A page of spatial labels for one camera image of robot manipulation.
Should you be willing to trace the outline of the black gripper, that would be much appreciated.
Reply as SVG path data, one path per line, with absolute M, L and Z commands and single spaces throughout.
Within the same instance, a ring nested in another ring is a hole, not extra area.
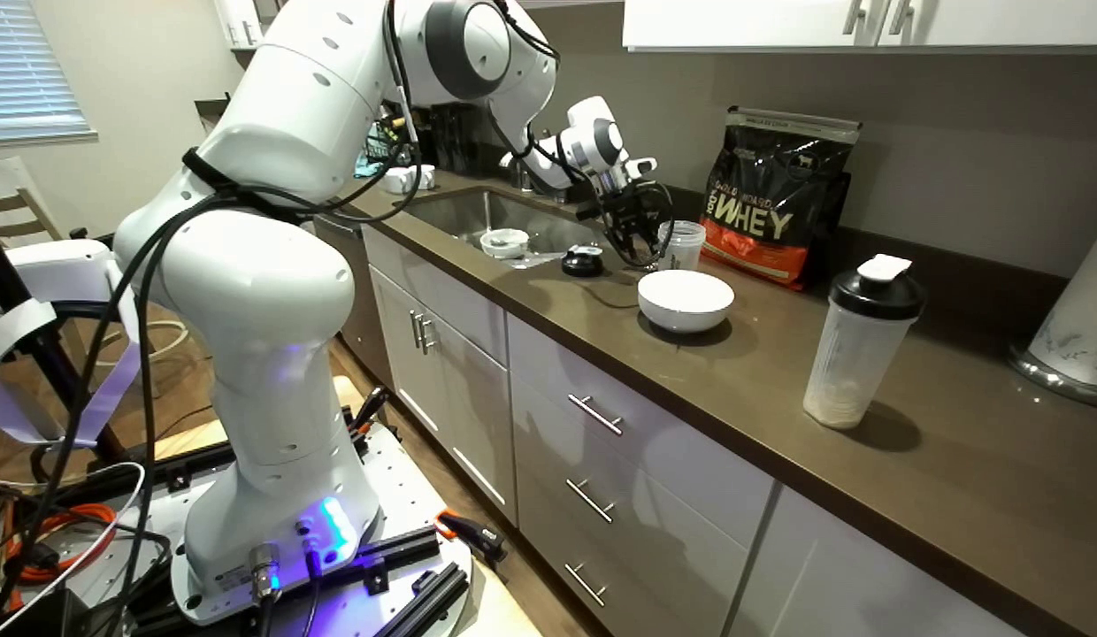
M 612 237 L 654 237 L 657 223 L 668 215 L 673 195 L 661 182 L 654 176 L 637 176 L 618 191 L 601 191 L 591 203 L 595 219 L 612 232 Z

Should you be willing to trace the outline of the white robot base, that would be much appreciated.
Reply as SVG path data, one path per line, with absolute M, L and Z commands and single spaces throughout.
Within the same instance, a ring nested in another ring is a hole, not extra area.
M 366 421 L 357 464 L 373 489 L 373 515 L 351 521 L 343 493 L 323 497 L 250 553 L 223 594 L 186 580 L 182 521 L 234 464 L 220 426 L 197 429 L 191 453 L 162 464 L 134 571 L 123 637 L 541 637 L 507 584 L 478 559 L 481 527 L 442 525 L 444 502 L 401 445 Z

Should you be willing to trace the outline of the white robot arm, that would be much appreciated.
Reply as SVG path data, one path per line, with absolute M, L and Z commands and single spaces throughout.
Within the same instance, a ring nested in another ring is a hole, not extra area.
M 330 370 L 353 268 L 300 211 L 337 203 L 384 104 L 473 104 L 541 183 L 628 187 L 641 158 L 606 99 L 530 132 L 550 91 L 555 53 L 516 0 L 287 0 L 220 125 L 121 219 L 121 261 L 207 348 L 234 445 L 182 525 L 191 591 L 306 580 L 378 512 Z

